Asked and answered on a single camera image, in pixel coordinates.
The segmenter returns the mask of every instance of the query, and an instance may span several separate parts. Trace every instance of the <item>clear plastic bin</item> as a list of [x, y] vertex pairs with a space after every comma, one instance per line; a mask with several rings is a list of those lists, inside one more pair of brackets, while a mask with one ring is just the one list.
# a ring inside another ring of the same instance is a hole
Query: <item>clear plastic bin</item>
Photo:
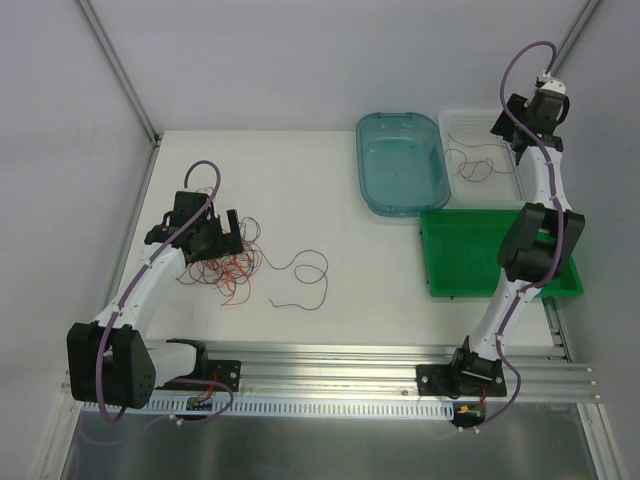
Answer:
[[451, 196], [438, 126], [418, 113], [374, 113], [356, 127], [360, 191], [386, 217], [417, 217]]

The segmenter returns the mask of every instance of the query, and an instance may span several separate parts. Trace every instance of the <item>black plastic mount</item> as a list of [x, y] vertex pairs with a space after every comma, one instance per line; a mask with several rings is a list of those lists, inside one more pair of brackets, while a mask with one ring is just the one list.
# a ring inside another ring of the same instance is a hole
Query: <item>black plastic mount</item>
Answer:
[[[69, 377], [73, 398], [96, 402], [96, 359], [104, 327], [98, 322], [76, 323], [67, 334]], [[142, 408], [156, 382], [147, 347], [130, 325], [113, 329], [102, 367], [102, 389], [108, 405]]]
[[418, 394], [456, 399], [461, 396], [505, 397], [507, 388], [500, 360], [486, 360], [469, 350], [469, 337], [453, 354], [451, 363], [416, 367]]
[[[189, 375], [184, 378], [194, 378], [202, 380], [215, 379], [216, 382], [222, 383], [229, 387], [232, 392], [237, 392], [240, 388], [240, 375], [242, 372], [242, 363], [237, 360], [207, 360], [206, 362], [206, 376], [201, 377], [199, 375]], [[165, 383], [158, 390], [187, 390], [194, 392], [202, 392], [206, 390], [206, 385], [201, 383]]]
[[[167, 212], [161, 225], [151, 229], [144, 243], [163, 243], [182, 227], [202, 206], [209, 196], [198, 192], [176, 192], [173, 210]], [[215, 215], [213, 204], [186, 231], [172, 242], [174, 248], [182, 249], [187, 263], [236, 255], [242, 253], [242, 235], [238, 213], [227, 210], [229, 232], [224, 233], [220, 217]]]
[[[514, 93], [509, 97], [507, 107], [518, 121], [538, 136], [545, 146], [559, 152], [564, 150], [562, 138], [555, 136], [553, 132], [564, 122], [569, 113], [569, 97], [538, 90], [527, 105], [527, 98]], [[525, 135], [505, 112], [500, 114], [491, 133], [504, 138], [511, 144], [516, 154], [516, 165], [520, 165], [525, 149], [535, 145], [533, 139]]]
[[[564, 238], [560, 263], [553, 278], [557, 278], [569, 262], [571, 253], [584, 230], [584, 216], [564, 212]], [[538, 282], [553, 265], [558, 241], [558, 212], [542, 204], [527, 203], [511, 225], [500, 246], [498, 264], [507, 279]]]

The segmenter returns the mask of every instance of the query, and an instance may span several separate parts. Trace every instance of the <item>tangled wire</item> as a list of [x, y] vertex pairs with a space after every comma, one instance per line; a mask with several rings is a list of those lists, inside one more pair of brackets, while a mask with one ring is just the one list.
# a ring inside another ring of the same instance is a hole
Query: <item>tangled wire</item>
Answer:
[[[291, 261], [283, 266], [274, 266], [267, 256], [264, 254], [260, 246], [256, 243], [262, 229], [260, 224], [253, 217], [244, 217], [240, 222], [240, 234], [242, 236], [242, 244], [244, 251], [237, 255], [228, 255], [222, 258], [206, 260], [203, 262], [192, 263], [187, 267], [178, 281], [183, 285], [193, 285], [201, 283], [205, 285], [213, 285], [226, 298], [222, 306], [231, 307], [246, 303], [251, 297], [251, 277], [260, 269], [265, 262], [273, 270], [286, 270], [291, 267], [294, 262], [304, 254], [316, 254], [322, 257], [324, 261], [323, 267], [317, 267], [309, 263], [300, 263], [293, 268], [293, 274], [296, 279], [305, 285], [314, 285], [325, 280], [324, 293], [318, 305], [307, 307], [299, 303], [275, 303], [269, 299], [274, 308], [281, 307], [297, 307], [302, 310], [313, 311], [319, 309], [327, 298], [329, 290], [329, 278], [327, 271], [329, 270], [329, 260], [327, 257], [317, 250], [303, 250], [298, 252]], [[315, 272], [315, 278], [306, 280], [300, 276], [302, 269], [309, 269]], [[241, 300], [237, 300], [237, 294], [241, 290], [240, 287], [246, 285], [246, 294]]]

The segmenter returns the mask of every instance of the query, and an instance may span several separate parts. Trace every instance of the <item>metal floor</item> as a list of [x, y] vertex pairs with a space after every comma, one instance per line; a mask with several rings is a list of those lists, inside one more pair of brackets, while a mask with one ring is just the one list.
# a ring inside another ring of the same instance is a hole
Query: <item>metal floor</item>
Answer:
[[[114, 440], [121, 425], [83, 413], [84, 431]], [[140, 439], [97, 447], [75, 436], [63, 479], [597, 479], [575, 405], [516, 404], [480, 434], [442, 421], [221, 417], [201, 427], [160, 422]]]

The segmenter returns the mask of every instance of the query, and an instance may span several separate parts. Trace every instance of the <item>pile of wires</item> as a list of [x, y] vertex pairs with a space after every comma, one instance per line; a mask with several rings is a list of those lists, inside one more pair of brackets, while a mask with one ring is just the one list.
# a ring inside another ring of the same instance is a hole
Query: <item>pile of wires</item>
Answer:
[[[298, 257], [304, 254], [313, 254], [321, 257], [322, 266], [318, 267], [310, 263], [300, 263], [293, 268], [296, 279], [305, 285], [314, 285], [324, 280], [325, 288], [321, 300], [317, 305], [304, 306], [299, 303], [275, 303], [269, 299], [275, 308], [297, 307], [303, 310], [312, 311], [319, 309], [327, 298], [329, 290], [329, 260], [317, 250], [303, 250], [298, 252], [291, 262], [283, 267], [274, 266], [257, 244], [262, 233], [262, 228], [253, 217], [244, 217], [240, 222], [240, 234], [242, 236], [243, 252], [237, 255], [205, 260], [203, 262], [192, 263], [187, 267], [183, 275], [178, 279], [183, 285], [193, 285], [196, 283], [212, 285], [215, 287], [225, 301], [222, 306], [231, 307], [246, 303], [251, 297], [251, 278], [258, 272], [263, 263], [266, 263], [273, 270], [285, 270], [291, 267]], [[307, 269], [314, 272], [313, 278], [304, 279], [301, 270]]]
[[453, 152], [461, 155], [463, 158], [462, 161], [458, 163], [458, 171], [453, 174], [454, 177], [459, 175], [467, 182], [480, 183], [484, 182], [493, 173], [497, 173], [500, 175], [512, 175], [513, 173], [515, 173], [515, 168], [513, 168], [513, 166], [511, 170], [506, 172], [498, 170], [497, 168], [495, 168], [494, 160], [491, 157], [485, 157], [482, 160], [469, 160], [469, 157], [464, 151], [462, 151], [460, 148], [454, 148], [451, 146], [452, 141], [458, 144], [460, 147], [466, 148], [497, 147], [504, 149], [507, 154], [510, 152], [510, 150], [506, 145], [501, 145], [499, 143], [479, 143], [476, 145], [468, 145], [456, 140], [451, 135], [449, 135], [449, 143], [447, 149], [443, 153], [443, 156], [446, 158], [448, 153], [450, 162], [453, 162]]

